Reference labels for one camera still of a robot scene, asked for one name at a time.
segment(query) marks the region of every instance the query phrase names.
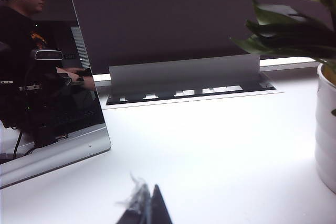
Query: white flower pot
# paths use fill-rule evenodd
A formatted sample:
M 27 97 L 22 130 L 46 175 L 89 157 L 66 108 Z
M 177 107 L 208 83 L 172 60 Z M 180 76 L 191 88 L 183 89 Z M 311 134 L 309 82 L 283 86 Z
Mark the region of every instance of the white flower pot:
M 336 85 L 325 78 L 323 65 L 318 66 L 319 87 L 316 108 L 317 170 L 322 181 L 336 193 Z

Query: glossy screen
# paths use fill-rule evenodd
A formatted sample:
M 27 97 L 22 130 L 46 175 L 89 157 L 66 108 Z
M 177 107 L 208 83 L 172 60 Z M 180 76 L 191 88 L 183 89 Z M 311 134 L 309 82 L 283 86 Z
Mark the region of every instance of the glossy screen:
M 110 148 L 72 0 L 0 1 L 0 131 L 1 187 Z

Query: white desk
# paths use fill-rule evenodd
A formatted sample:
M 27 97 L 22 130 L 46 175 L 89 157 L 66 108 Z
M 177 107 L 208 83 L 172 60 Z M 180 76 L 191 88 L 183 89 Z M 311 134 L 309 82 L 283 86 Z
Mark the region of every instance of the white desk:
M 116 223 L 130 172 L 178 223 L 336 223 L 314 163 L 315 69 L 284 93 L 104 110 L 112 150 L 1 190 L 1 224 Z

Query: dark wall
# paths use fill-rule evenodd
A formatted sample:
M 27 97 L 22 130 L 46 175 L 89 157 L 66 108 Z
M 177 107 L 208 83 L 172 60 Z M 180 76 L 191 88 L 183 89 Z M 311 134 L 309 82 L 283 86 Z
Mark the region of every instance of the dark wall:
M 73 0 L 94 73 L 109 65 L 243 53 L 229 37 L 245 38 L 254 19 L 250 0 Z M 318 3 L 293 5 L 329 23 Z

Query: cable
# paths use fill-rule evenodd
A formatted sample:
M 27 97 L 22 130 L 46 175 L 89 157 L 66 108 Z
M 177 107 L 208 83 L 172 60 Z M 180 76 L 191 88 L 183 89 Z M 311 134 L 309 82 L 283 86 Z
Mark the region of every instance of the cable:
M 17 139 L 15 149 L 14 149 L 14 153 L 13 153 L 13 160 L 16 159 L 16 152 L 17 152 L 17 148 L 19 147 L 19 143 L 21 141 L 22 134 L 23 134 L 23 131 L 20 131 L 20 135 L 19 135 L 19 138 Z
M 33 152 L 33 150 L 35 150 L 35 149 L 36 149 L 35 147 L 33 147 L 33 148 L 29 149 L 29 151 L 28 151 L 28 152 L 26 152 L 24 156 L 27 156 L 29 153 Z

